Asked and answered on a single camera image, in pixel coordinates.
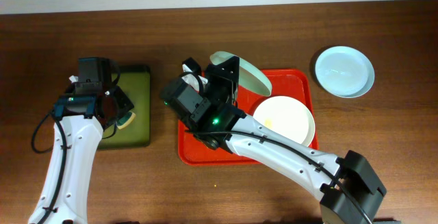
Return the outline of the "green and yellow sponge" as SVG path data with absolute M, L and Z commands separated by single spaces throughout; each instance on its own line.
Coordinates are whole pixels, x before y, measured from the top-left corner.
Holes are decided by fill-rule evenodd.
M 128 113 L 126 113 L 126 115 L 124 115 L 122 118 L 117 120 L 116 127 L 118 129 L 126 128 L 128 125 L 130 125 L 132 123 L 132 121 L 135 119 L 135 117 L 136 117 L 136 114 L 132 111 L 129 111 Z

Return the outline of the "mint green plate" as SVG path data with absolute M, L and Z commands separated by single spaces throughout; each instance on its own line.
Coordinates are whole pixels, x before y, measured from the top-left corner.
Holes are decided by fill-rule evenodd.
M 237 57 L 240 63 L 238 85 L 255 94 L 269 97 L 272 94 L 271 81 L 250 62 L 226 51 L 217 51 L 210 55 L 209 59 L 213 64 L 219 65 L 232 57 Z

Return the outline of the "white plate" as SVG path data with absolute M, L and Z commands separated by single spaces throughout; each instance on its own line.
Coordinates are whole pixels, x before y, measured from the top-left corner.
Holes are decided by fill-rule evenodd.
M 286 96 L 270 97 L 254 111 L 256 121 L 272 131 L 308 147 L 315 137 L 315 121 L 305 104 Z

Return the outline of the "light blue plate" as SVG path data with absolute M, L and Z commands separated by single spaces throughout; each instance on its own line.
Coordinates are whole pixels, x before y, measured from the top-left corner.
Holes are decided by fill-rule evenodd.
M 357 49 L 334 46 L 316 58 L 314 72 L 325 91 L 351 99 L 363 96 L 374 85 L 375 72 L 369 58 Z

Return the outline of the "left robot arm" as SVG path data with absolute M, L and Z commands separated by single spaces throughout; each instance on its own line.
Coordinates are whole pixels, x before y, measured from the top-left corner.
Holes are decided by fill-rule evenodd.
M 92 164 L 104 131 L 125 128 L 134 104 L 118 86 L 120 68 L 108 58 L 80 58 L 79 74 L 47 117 L 54 121 L 51 161 L 30 223 L 86 223 Z

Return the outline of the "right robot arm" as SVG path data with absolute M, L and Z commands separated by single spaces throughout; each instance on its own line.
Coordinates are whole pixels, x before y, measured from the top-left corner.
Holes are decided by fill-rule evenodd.
M 211 150 L 258 161 L 293 180 L 319 202 L 324 223 L 372 223 L 387 193 L 370 163 L 349 151 L 344 158 L 286 138 L 236 104 L 238 88 L 268 97 L 270 80 L 251 63 L 228 52 L 211 55 L 206 69 L 193 59 L 160 98 Z

